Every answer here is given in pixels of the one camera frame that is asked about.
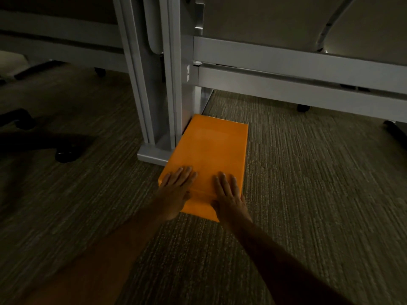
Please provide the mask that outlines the person's left forearm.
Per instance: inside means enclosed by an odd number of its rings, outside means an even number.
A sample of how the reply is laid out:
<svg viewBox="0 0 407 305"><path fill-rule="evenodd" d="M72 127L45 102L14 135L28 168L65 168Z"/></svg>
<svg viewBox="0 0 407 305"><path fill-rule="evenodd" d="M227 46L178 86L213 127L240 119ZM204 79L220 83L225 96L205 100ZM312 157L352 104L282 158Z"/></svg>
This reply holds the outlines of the person's left forearm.
<svg viewBox="0 0 407 305"><path fill-rule="evenodd" d="M145 246L178 214L142 208L16 305L114 305Z"/></svg>

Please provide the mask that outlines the person's right hand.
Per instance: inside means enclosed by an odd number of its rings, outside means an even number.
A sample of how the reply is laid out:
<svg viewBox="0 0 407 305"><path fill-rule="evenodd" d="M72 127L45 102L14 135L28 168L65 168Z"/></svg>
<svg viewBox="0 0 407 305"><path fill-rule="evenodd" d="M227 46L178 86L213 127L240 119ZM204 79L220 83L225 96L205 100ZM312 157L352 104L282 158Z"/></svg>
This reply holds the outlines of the person's right hand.
<svg viewBox="0 0 407 305"><path fill-rule="evenodd" d="M214 187L216 199L220 204L220 211L216 212L216 216L220 224L227 230L233 231L246 222L252 222L249 215L247 205L239 205L238 197L241 194L237 184L237 179L233 175L226 175L228 183L231 187L231 194L223 194L219 182L219 174L214 177Z"/></svg>

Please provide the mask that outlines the person's right forearm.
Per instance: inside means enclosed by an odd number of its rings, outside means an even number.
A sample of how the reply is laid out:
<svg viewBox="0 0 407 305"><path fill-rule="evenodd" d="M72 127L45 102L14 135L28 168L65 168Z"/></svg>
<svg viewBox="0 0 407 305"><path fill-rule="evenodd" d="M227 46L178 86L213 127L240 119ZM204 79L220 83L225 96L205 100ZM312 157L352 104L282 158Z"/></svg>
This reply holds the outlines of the person's right forearm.
<svg viewBox="0 0 407 305"><path fill-rule="evenodd" d="M246 251L276 305L354 305L247 218L221 221Z"/></svg>

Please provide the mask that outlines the person's left hand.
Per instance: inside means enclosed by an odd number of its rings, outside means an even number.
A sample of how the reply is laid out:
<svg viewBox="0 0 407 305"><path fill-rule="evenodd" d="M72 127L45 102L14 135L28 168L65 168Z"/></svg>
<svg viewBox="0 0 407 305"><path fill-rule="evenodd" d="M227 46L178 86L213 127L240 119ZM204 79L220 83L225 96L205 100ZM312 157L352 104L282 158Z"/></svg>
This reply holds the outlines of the person's left hand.
<svg viewBox="0 0 407 305"><path fill-rule="evenodd" d="M157 191L156 198L154 199L154 205L157 208L160 217L163 220L172 220L179 212L183 209L185 203L182 201L182 196L185 191L191 189L191 186L179 186L177 185L177 180L186 167L183 166L177 169L177 171L172 172L172 185L159 187ZM194 181L197 178L197 172L194 171Z"/></svg>

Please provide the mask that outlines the long grey desk crossbeam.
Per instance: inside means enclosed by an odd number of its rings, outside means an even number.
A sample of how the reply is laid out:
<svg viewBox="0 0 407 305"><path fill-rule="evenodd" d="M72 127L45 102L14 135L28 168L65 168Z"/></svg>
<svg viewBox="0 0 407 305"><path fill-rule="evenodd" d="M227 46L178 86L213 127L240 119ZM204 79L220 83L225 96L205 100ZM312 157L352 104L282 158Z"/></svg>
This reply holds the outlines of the long grey desk crossbeam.
<svg viewBox="0 0 407 305"><path fill-rule="evenodd" d="M198 85L407 123L407 66L195 36Z"/></svg>

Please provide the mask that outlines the black office chair base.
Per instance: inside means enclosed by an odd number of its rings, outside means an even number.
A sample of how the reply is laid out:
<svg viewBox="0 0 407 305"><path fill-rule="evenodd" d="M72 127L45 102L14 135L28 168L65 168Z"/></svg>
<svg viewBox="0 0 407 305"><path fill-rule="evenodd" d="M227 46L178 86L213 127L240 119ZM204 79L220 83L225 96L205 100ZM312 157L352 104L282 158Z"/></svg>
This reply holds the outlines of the black office chair base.
<svg viewBox="0 0 407 305"><path fill-rule="evenodd" d="M36 129L38 122L23 108L0 114L0 128L13 123L18 132L0 133L0 154L54 150L57 162L74 162L91 146L95 137L83 134L58 134Z"/></svg>

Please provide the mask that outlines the grey desk leg with label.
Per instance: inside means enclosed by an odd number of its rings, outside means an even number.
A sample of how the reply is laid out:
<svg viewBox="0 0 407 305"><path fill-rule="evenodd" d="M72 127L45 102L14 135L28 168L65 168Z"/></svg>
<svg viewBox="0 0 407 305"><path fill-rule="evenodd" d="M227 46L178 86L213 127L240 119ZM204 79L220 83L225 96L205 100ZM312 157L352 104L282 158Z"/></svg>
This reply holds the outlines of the grey desk leg with label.
<svg viewBox="0 0 407 305"><path fill-rule="evenodd" d="M213 89L198 86L194 37L203 34L202 0L159 0L164 48L170 141L174 149L195 114L202 114Z"/></svg>

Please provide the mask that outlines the orange box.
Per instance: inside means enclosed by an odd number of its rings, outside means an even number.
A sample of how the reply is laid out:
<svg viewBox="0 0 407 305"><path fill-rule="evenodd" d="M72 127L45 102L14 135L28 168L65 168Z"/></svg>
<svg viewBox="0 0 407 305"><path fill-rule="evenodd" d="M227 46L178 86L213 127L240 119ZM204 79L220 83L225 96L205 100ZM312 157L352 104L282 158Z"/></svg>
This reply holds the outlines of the orange box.
<svg viewBox="0 0 407 305"><path fill-rule="evenodd" d="M239 189L243 188L248 130L245 123L198 114L192 117L158 179L160 185L166 174L182 166L197 171L183 213L219 222L211 206L216 199L213 176L219 172L227 178L233 175Z"/></svg>

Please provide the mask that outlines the black chair leg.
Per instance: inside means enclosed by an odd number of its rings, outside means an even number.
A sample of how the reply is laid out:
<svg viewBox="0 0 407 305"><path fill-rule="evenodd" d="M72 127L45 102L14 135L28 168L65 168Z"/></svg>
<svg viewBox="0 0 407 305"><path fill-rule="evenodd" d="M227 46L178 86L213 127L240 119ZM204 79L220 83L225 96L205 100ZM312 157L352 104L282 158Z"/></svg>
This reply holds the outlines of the black chair leg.
<svg viewBox="0 0 407 305"><path fill-rule="evenodd" d="M407 123L385 120L383 125L393 138L400 143L407 144Z"/></svg>
<svg viewBox="0 0 407 305"><path fill-rule="evenodd" d="M58 66L61 66L64 64L65 64L65 62L62 62L62 61L51 60L51 61L44 62L42 64L35 65L33 67L30 67L22 72L19 72L19 73L13 75L12 77L15 80L22 80L22 79L24 79L28 76L31 76L33 74L36 74L38 72L45 71L45 70L48 70L48 69L51 69L54 67L58 67Z"/></svg>

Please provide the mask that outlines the grey desk leg with foot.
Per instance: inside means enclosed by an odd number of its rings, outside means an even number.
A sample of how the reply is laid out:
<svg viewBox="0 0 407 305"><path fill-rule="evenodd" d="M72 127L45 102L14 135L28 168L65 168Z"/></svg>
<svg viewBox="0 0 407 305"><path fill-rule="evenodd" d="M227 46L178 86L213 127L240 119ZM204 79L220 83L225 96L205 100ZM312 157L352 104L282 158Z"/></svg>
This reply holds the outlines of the grey desk leg with foot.
<svg viewBox="0 0 407 305"><path fill-rule="evenodd" d="M141 161L165 166L172 149L157 1L113 3L144 139L137 156Z"/></svg>

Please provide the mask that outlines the pale cushion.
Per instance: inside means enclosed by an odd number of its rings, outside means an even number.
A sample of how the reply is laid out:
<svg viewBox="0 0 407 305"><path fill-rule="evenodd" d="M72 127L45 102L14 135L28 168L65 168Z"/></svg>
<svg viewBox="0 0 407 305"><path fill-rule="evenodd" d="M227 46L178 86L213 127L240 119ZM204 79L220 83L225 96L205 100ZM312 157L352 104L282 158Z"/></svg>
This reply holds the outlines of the pale cushion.
<svg viewBox="0 0 407 305"><path fill-rule="evenodd" d="M28 60L22 54L0 51L0 81L12 82L19 73L30 68Z"/></svg>

